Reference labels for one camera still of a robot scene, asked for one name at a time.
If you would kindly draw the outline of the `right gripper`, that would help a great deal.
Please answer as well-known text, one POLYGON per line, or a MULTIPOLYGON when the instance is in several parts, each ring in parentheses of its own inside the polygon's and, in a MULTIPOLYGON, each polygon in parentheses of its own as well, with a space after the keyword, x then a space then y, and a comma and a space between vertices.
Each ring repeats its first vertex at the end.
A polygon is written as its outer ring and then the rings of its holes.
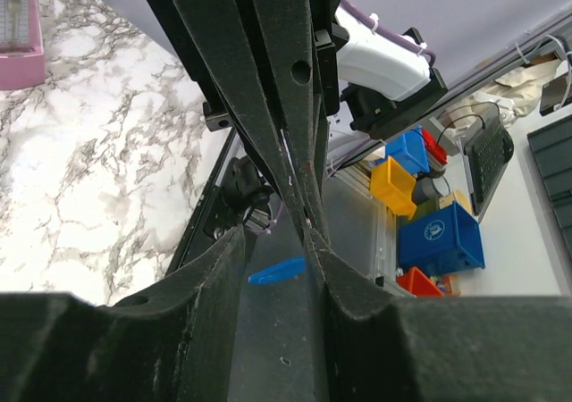
POLYGON ((292 222, 328 239, 316 123, 336 114, 340 0, 147 0, 206 98, 272 174, 292 222))

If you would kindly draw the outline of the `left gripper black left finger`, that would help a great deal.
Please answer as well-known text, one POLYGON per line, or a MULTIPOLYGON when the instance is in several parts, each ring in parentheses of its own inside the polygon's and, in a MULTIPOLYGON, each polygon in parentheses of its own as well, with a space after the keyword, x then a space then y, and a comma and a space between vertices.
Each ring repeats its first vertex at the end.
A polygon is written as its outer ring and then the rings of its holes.
POLYGON ((4 401, 224 401, 245 235, 115 306, 67 293, 1 297, 4 401))

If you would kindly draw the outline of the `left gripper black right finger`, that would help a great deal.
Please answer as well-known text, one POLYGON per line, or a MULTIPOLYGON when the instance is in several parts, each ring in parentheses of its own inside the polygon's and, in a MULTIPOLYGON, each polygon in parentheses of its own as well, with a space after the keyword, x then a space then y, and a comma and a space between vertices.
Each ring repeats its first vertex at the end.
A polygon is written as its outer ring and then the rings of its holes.
POLYGON ((568 401, 567 297, 396 297, 306 233, 319 401, 568 401))

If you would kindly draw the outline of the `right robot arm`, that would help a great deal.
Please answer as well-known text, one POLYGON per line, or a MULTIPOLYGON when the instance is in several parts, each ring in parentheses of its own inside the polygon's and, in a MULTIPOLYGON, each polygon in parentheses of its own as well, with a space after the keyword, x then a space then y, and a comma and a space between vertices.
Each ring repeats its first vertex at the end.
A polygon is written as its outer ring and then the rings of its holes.
POLYGON ((445 90, 418 36, 385 36, 346 0, 146 0, 208 109, 227 114, 300 237, 327 232, 327 119, 338 83, 367 88, 398 113, 445 90))

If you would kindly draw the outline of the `blue key tag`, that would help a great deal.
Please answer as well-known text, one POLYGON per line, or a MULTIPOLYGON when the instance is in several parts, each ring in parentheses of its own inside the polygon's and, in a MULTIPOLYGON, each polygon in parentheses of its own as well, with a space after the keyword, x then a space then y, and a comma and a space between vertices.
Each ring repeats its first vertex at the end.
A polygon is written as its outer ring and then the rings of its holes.
POLYGON ((306 259, 304 256, 293 257, 255 272, 248 276, 248 283, 252 285, 271 285, 281 281, 286 281, 306 270, 306 259))

